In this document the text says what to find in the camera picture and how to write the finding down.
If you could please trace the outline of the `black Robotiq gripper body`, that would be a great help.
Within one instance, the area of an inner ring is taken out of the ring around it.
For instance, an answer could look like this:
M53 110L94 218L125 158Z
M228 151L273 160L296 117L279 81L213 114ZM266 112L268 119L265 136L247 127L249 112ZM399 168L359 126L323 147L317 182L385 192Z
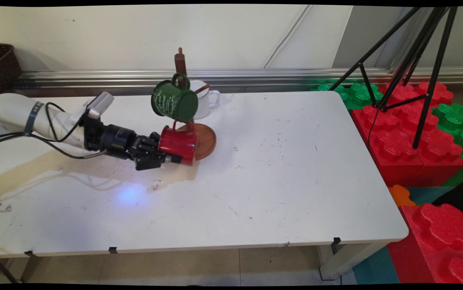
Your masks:
M158 143L152 142L149 135L138 135L128 128L110 124L104 129L104 151L115 158L135 158L157 152Z

